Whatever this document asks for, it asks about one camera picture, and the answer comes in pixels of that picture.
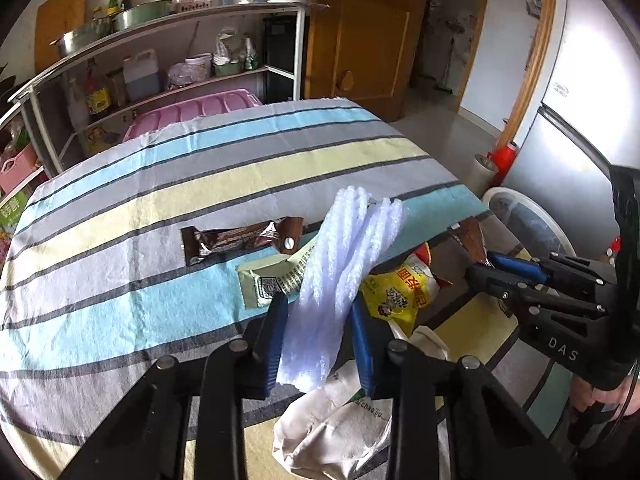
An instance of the refrigerator door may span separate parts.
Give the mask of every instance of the refrigerator door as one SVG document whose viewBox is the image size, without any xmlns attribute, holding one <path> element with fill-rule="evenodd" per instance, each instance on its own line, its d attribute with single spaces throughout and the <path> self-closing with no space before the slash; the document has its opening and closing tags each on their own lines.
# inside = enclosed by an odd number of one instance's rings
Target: refrigerator door
<svg viewBox="0 0 640 480">
<path fill-rule="evenodd" d="M 640 168 L 640 59 L 602 0 L 567 0 L 543 98 L 610 164 Z"/>
<path fill-rule="evenodd" d="M 618 236 L 609 179 L 544 115 L 536 116 L 502 185 L 549 213 L 578 256 L 596 259 Z"/>
</svg>

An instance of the wooden door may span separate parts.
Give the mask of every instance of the wooden door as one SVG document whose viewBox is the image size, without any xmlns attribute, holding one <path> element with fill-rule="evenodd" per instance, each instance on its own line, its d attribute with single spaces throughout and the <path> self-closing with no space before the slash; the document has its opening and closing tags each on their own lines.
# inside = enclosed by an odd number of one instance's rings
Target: wooden door
<svg viewBox="0 0 640 480">
<path fill-rule="evenodd" d="M 51 41 L 85 22 L 87 0 L 47 0 L 38 7 L 33 46 L 36 74 L 60 60 Z"/>
<path fill-rule="evenodd" d="M 305 96 L 347 97 L 382 120 L 400 115 L 426 0 L 316 0 Z"/>
</svg>

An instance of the metal bowl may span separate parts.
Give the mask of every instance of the metal bowl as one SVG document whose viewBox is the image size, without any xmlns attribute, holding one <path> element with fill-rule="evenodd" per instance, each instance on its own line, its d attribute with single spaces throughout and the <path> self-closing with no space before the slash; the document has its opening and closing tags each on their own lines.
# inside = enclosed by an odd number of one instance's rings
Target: metal bowl
<svg viewBox="0 0 640 480">
<path fill-rule="evenodd" d="M 125 10 L 116 15 L 114 19 L 117 31 L 126 30 L 127 28 L 136 27 L 141 23 L 150 22 L 168 16 L 174 6 L 173 0 L 156 0 L 147 4 L 142 4 Z"/>
<path fill-rule="evenodd" d="M 55 44 L 61 58 L 81 50 L 88 44 L 100 40 L 111 33 L 111 18 L 98 18 L 80 27 L 76 27 L 71 32 L 63 34 L 62 37 L 49 44 Z"/>
<path fill-rule="evenodd" d="M 54 44 L 58 48 L 58 54 L 63 58 L 70 56 L 98 39 L 93 23 L 85 23 L 71 32 L 63 34 L 62 37 L 49 44 Z"/>
</svg>

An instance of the cutting board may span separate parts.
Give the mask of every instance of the cutting board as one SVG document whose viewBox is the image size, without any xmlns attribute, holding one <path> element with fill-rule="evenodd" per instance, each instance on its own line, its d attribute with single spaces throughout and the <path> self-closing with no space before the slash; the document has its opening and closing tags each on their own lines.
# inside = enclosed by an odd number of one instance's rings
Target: cutting board
<svg viewBox="0 0 640 480">
<path fill-rule="evenodd" d="M 60 59 L 53 40 L 82 25 L 86 18 L 87 0 L 47 0 L 38 7 L 33 62 L 36 73 Z"/>
</svg>

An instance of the yellow snack bag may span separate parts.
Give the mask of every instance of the yellow snack bag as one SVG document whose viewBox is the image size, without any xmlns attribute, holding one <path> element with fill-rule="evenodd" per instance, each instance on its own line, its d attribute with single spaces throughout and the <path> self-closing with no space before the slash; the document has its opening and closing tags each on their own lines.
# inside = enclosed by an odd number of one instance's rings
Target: yellow snack bag
<svg viewBox="0 0 640 480">
<path fill-rule="evenodd" d="M 395 320 L 402 331 L 410 336 L 414 331 L 418 309 L 431 303 L 440 290 L 429 263 L 431 253 L 425 243 L 409 254 L 399 269 L 367 276 L 360 290 L 369 313 L 379 319 Z"/>
</svg>

